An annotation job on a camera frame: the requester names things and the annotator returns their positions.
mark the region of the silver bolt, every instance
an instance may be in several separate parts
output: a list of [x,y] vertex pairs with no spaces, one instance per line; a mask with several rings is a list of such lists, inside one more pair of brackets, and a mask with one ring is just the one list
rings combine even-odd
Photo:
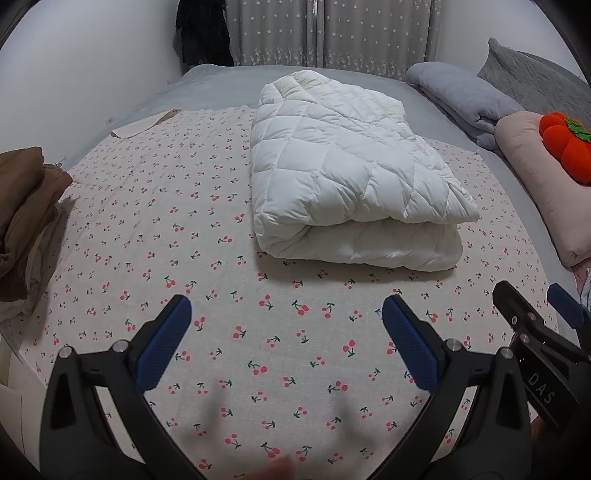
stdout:
[[456,340],[455,338],[450,338],[449,340],[446,340],[445,342],[447,348],[449,348],[452,352],[457,352],[458,350],[461,350],[462,348],[462,343],[460,340]]
[[121,353],[127,350],[129,342],[127,340],[117,340],[111,347],[114,352]]
[[72,350],[71,346],[66,345],[66,346],[63,346],[60,348],[60,352],[58,353],[58,355],[61,358],[68,358],[72,354],[73,351],[74,350]]
[[513,358],[513,351],[510,348],[504,346],[501,348],[501,355],[504,356],[507,360],[511,360]]

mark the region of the orange pumpkin plush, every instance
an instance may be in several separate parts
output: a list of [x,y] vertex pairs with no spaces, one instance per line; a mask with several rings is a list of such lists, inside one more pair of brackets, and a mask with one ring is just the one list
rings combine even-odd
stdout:
[[591,131],[560,112],[540,119],[546,150],[579,183],[591,185]]

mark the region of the black garment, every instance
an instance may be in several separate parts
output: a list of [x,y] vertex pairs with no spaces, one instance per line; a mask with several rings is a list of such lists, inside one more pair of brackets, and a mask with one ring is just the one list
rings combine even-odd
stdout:
[[183,61],[234,66],[230,35],[223,16],[224,0],[180,0],[177,30],[181,30]]

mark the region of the blue rubber pad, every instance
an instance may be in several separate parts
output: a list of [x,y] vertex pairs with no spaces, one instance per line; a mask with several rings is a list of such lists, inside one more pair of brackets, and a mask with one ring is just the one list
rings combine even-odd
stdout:
[[560,285],[552,283],[548,287],[546,298],[571,328],[583,326],[586,320],[584,307]]
[[382,321],[417,386],[434,394],[439,385],[437,359],[392,297],[384,301]]
[[191,302],[183,297],[160,324],[136,363],[135,383],[140,391],[158,385],[168,362],[191,324]]

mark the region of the bed sheet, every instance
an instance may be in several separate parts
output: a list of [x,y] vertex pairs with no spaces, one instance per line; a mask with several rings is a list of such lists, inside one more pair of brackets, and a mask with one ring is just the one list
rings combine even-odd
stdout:
[[[21,354],[47,382],[63,345],[131,338],[175,293],[193,321],[158,387],[155,415],[208,478],[234,478],[291,454],[298,478],[366,478],[427,399],[381,322],[400,293],[443,338],[495,352],[510,340],[491,292],[511,281],[556,328],[547,282],[502,187],[474,153],[430,141],[479,204],[459,226],[464,254],[437,273],[279,260],[252,233],[253,110],[179,112],[107,137],[70,170],[56,271]],[[450,426],[450,449],[470,395]],[[116,432],[121,424],[103,404]],[[137,456],[129,439],[123,450]]]
[[[121,127],[172,108],[188,111],[241,105],[256,108],[261,90],[267,83],[299,70],[301,67],[199,65],[189,70],[178,82],[168,85],[162,92],[139,105],[130,115],[114,120],[109,128]],[[541,259],[549,283],[559,283],[574,298],[577,298],[576,283],[572,273],[560,263],[538,209],[505,160],[493,152],[480,149],[435,104],[404,82],[345,70],[313,70],[342,83],[359,85],[400,100],[404,104],[408,123],[417,135],[479,153],[506,191],[521,218]],[[108,129],[98,132],[98,135],[90,140],[77,155],[64,163],[64,168],[74,166],[108,134]],[[564,320],[558,318],[558,322],[560,333],[578,344],[576,335]]]

